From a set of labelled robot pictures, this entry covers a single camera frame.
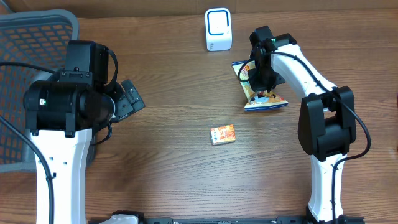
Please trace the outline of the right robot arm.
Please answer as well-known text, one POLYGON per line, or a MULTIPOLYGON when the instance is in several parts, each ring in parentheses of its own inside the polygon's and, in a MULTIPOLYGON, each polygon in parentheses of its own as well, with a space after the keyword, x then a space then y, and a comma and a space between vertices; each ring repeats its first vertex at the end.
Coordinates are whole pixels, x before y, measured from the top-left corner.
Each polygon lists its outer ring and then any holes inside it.
POLYGON ((344 223, 341 180, 344 159, 356 140, 353 92, 323 78, 290 34, 273 36, 266 27, 250 35, 248 71, 253 91, 271 91, 288 83, 301 99, 298 139, 310 155, 311 197, 307 220, 312 223, 344 223))

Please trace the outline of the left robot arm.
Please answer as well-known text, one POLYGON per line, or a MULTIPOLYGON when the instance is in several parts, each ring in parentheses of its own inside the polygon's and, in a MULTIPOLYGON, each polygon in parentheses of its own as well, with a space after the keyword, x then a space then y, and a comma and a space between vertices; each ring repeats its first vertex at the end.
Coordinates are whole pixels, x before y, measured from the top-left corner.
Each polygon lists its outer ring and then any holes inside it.
POLYGON ((93 137, 145 104, 130 80, 104 84, 91 73, 65 71, 33 82, 24 95, 35 151, 37 223, 86 223, 85 175, 93 137))

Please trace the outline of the orange tissue packet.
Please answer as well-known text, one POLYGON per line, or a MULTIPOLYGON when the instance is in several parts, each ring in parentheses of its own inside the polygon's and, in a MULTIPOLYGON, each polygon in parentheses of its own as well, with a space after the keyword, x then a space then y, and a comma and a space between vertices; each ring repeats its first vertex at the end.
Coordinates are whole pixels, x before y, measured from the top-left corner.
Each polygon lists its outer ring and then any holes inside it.
POLYGON ((210 129, 211 143, 212 145, 221 145, 231 142, 235 142, 236 133, 234 130, 234 125, 220 126, 217 128, 210 129))

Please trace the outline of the yellow snack packet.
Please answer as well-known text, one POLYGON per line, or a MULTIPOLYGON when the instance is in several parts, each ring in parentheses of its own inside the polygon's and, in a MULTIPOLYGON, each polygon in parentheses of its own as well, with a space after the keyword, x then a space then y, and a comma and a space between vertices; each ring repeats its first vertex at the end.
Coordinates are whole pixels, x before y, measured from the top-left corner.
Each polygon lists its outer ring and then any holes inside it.
MULTIPOLYGON (((245 61, 233 62, 231 64, 236 76, 245 61)), ((255 68, 254 62, 249 62, 241 71, 241 78, 248 78, 248 70, 255 68)), ((273 110, 287 106, 289 103, 283 97, 273 91, 253 91, 249 82, 240 82, 243 92, 248 100, 244 106, 244 111, 264 111, 273 110)))

